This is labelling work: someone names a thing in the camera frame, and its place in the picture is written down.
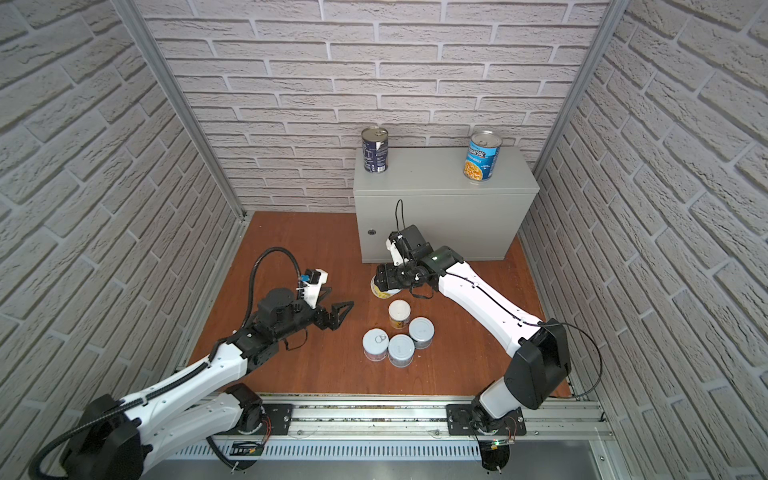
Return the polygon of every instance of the brown wooden platform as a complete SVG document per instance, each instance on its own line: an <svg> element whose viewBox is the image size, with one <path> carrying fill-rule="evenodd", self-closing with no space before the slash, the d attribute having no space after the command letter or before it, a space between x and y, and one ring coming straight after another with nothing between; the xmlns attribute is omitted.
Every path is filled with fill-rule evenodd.
<svg viewBox="0 0 768 480"><path fill-rule="evenodd" d="M229 336L240 327L253 262L273 246L290 250L302 271L321 268L329 273L326 285L333 288L333 293L323 302L326 307L346 300L354 300L355 307L337 331L320 331L312 326L302 348L286 352L281 345L280 353L244 379L254 391L475 395L504 374L509 356L503 348L463 308L439 293L430 300L417 300L408 292L393 297L407 300L412 316L425 316L435 324L434 342L428 349L417 350L408 368L396 368L388 360L370 362L363 355L362 335L368 329L383 328L390 337L407 331L394 330L389 325L387 306L391 300L380 300L371 293L370 280L376 265L360 261L354 214L257 212L197 341L192 360L206 356L216 339ZM518 239L506 260L474 262L472 268L513 303L543 317ZM259 268L255 302L272 288L291 288L295 282L290 261L281 253L273 253ZM289 339L289 344L297 346L303 338L304 332L299 332ZM561 385L555 395L570 395L568 386Z"/></svg>

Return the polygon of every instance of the mounting plate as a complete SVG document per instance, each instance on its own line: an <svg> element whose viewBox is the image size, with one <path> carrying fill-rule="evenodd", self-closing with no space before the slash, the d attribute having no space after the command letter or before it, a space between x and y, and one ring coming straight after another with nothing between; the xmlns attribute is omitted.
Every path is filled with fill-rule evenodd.
<svg viewBox="0 0 768 480"><path fill-rule="evenodd" d="M445 416L448 419L449 435L474 435L476 432L469 423L472 420L472 405L449 404L445 406ZM503 419L499 419L499 428L506 430L504 425L511 429L513 436L523 436L527 432L525 429L525 420L523 419L522 409L516 409L510 412Z"/></svg>
<svg viewBox="0 0 768 480"><path fill-rule="evenodd" d="M288 435L293 405L290 403L265 403L264 410L272 422L271 435Z"/></svg>

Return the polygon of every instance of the progresso soup can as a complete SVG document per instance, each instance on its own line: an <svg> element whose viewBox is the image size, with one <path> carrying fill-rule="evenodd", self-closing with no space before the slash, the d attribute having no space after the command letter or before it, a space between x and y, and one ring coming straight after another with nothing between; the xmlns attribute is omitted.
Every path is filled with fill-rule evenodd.
<svg viewBox="0 0 768 480"><path fill-rule="evenodd" d="M362 131L362 162L366 171L375 174L386 170L389 150L389 132L381 127L368 127Z"/></svg>
<svg viewBox="0 0 768 480"><path fill-rule="evenodd" d="M490 130L477 131L469 139L464 175L472 180L484 181L491 178L496 165L502 138Z"/></svg>

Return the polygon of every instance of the soup can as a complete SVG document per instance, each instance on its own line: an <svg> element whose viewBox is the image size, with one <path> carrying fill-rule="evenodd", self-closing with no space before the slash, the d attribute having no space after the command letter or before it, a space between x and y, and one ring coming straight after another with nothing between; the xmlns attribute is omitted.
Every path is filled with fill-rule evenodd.
<svg viewBox="0 0 768 480"><path fill-rule="evenodd" d="M405 300L395 300L389 304L389 321L398 330L404 329L411 319L411 306Z"/></svg>
<svg viewBox="0 0 768 480"><path fill-rule="evenodd" d="M400 293L400 289L392 289L392 290L384 290L381 291L376 286L376 276L374 275L373 278L371 278L371 291L374 295L376 295L380 299L388 299L392 295L395 295L397 293Z"/></svg>
<svg viewBox="0 0 768 480"><path fill-rule="evenodd" d="M408 334L413 339L413 346L418 350L425 349L432 344L435 336L435 326L429 319L417 316L408 325Z"/></svg>
<svg viewBox="0 0 768 480"><path fill-rule="evenodd" d="M485 181L493 175L498 151L502 148L502 138L494 131L476 131L469 139L467 161L464 163L464 175L467 178Z"/></svg>
<svg viewBox="0 0 768 480"><path fill-rule="evenodd" d="M389 132L386 128L368 127L362 131L362 162L366 171L381 173L387 168Z"/></svg>
<svg viewBox="0 0 768 480"><path fill-rule="evenodd" d="M389 336L382 329L371 329L362 336L362 350L366 358L373 362L381 362L386 358L389 347Z"/></svg>
<svg viewBox="0 0 768 480"><path fill-rule="evenodd" d="M389 351L389 361L396 367L407 367L413 361L415 348L413 340L407 335L400 334L392 337L387 349Z"/></svg>

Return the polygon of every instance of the gray metal box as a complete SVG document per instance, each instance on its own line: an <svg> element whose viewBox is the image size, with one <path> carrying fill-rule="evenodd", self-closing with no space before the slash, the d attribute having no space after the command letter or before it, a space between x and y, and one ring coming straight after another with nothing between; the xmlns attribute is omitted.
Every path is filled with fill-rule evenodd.
<svg viewBox="0 0 768 480"><path fill-rule="evenodd" d="M415 224L437 249L451 247L467 260L502 260L538 193L515 147L503 147L485 182L464 175L466 147L390 148L389 168L365 171L355 162L355 207L364 263L391 261L385 241L402 198L406 225Z"/></svg>

